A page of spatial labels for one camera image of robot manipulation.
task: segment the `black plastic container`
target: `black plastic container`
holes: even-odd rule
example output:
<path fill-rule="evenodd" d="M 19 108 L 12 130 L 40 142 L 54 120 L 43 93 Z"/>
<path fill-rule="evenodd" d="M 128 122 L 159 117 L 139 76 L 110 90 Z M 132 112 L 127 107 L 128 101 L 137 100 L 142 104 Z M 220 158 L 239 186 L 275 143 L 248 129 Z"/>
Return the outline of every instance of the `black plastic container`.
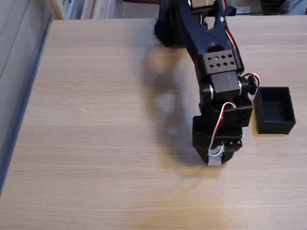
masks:
<path fill-rule="evenodd" d="M 295 125 L 289 87 L 260 87 L 255 108 L 259 134 L 289 134 Z"/>

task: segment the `wooden table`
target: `wooden table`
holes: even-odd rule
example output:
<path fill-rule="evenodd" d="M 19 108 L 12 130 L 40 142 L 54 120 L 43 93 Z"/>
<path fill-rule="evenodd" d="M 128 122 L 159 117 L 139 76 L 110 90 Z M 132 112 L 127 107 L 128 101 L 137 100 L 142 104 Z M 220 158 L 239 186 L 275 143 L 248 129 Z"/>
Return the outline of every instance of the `wooden table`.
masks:
<path fill-rule="evenodd" d="M 297 124 L 257 135 L 225 167 L 191 144 L 185 50 L 154 19 L 53 22 L 0 199 L 1 230 L 306 229 L 307 24 L 234 17 L 247 71 L 289 86 Z"/>

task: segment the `cable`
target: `cable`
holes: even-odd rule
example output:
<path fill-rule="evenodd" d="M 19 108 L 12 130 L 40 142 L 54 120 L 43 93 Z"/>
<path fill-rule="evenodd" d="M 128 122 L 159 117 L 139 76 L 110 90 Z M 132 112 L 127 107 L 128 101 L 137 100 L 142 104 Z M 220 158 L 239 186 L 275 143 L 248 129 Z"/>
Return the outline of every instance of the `cable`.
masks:
<path fill-rule="evenodd" d="M 223 0 L 223 4 L 224 4 L 224 11 L 226 12 L 226 8 L 227 8 L 226 0 Z"/>
<path fill-rule="evenodd" d="M 226 26 L 225 26 L 225 31 L 226 31 L 226 34 L 227 34 L 229 40 L 231 41 L 231 44 L 233 45 L 233 47 L 235 49 L 237 49 L 236 42 L 235 42 L 234 38 L 232 37 L 231 33 L 229 32 L 229 30 L 227 29 Z"/>
<path fill-rule="evenodd" d="M 260 86 L 260 83 L 261 83 L 259 75 L 256 74 L 256 73 L 246 73 L 246 74 L 244 74 L 242 77 L 246 77 L 246 76 L 248 76 L 248 75 L 252 75 L 254 78 L 257 79 L 257 82 L 258 82 L 257 89 L 258 89 L 259 86 Z"/>
<path fill-rule="evenodd" d="M 211 149 L 211 146 L 212 146 L 212 144 L 213 144 L 214 137 L 215 137 L 215 135 L 216 135 L 216 133 L 217 133 L 217 130 L 218 130 L 218 128 L 219 128 L 219 126 L 220 126 L 220 124 L 221 124 L 221 121 L 222 121 L 222 119 L 223 119 L 223 116 L 224 116 L 225 106 L 228 105 L 228 104 L 231 104 L 234 108 L 236 108 L 236 105 L 235 105 L 234 103 L 232 103 L 232 102 L 226 102 L 226 103 L 224 103 L 223 106 L 222 106 L 222 108 L 221 108 L 221 112 L 220 112 L 219 118 L 217 119 L 215 128 L 214 128 L 214 130 L 213 130 L 213 134 L 212 134 L 212 137 L 211 137 L 211 142 L 210 142 L 210 145 L 209 145 L 209 147 L 208 147 L 208 155 L 210 155 L 210 156 L 212 156 L 212 157 L 220 155 L 220 154 L 223 152 L 223 150 L 224 150 L 224 144 L 223 144 L 222 147 L 221 147 L 221 149 L 220 149 L 216 154 L 211 154 L 211 153 L 210 153 L 210 149 Z"/>

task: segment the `robotic arm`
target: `robotic arm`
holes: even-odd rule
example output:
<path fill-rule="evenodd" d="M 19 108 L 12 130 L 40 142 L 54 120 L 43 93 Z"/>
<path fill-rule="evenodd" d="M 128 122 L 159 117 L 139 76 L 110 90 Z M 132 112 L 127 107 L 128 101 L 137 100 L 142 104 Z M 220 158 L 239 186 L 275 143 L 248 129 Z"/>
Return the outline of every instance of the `robotic arm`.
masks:
<path fill-rule="evenodd" d="M 197 8 L 190 0 L 160 0 L 154 28 L 165 46 L 185 47 L 194 62 L 201 115 L 193 118 L 193 146 L 208 165 L 227 162 L 242 147 L 252 113 L 248 94 L 260 84 L 256 74 L 241 76 L 244 65 L 225 18 L 231 9 L 225 0 Z M 210 30 L 206 16 L 215 17 Z"/>

